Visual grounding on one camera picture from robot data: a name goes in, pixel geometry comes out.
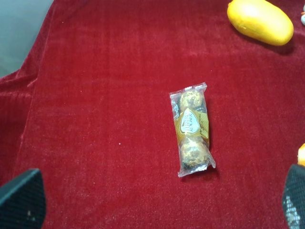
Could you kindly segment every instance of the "yellow object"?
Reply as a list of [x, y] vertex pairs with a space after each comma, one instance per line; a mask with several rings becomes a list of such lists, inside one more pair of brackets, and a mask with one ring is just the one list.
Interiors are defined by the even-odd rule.
[[305, 166], [305, 144], [299, 148], [299, 152], [297, 154], [297, 163], [299, 165]]
[[240, 33], [271, 45], [286, 44], [294, 33], [289, 17], [265, 0], [233, 0], [227, 14]]

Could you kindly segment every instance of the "gold label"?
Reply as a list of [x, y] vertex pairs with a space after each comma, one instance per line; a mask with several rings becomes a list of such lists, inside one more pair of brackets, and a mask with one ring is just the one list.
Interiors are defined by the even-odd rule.
[[186, 136], [201, 136], [209, 144], [209, 119], [206, 113], [187, 108], [174, 123], [178, 145]]

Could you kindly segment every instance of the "plastic wrapper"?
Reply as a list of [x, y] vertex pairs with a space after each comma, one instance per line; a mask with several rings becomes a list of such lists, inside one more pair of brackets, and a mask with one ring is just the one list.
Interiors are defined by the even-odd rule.
[[209, 165], [216, 167], [209, 151], [205, 90], [206, 84], [202, 83], [170, 93], [179, 147], [179, 177], [206, 170]]

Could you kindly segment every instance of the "red velvet cloth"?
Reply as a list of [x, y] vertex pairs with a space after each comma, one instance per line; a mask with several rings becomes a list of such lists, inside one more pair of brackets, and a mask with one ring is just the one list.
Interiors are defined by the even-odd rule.
[[[0, 182], [42, 170], [45, 229], [287, 228], [305, 135], [302, 1], [274, 0], [283, 47], [230, 25], [227, 0], [55, 0], [0, 80]], [[216, 169], [179, 179], [169, 92], [206, 82]]]

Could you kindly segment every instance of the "chocolate candy package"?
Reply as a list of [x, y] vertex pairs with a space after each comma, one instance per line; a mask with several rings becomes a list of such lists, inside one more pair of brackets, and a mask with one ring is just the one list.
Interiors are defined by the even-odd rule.
[[178, 177], [206, 170], [216, 163], [209, 151], [209, 119], [204, 99], [206, 84], [170, 93], [180, 171]]

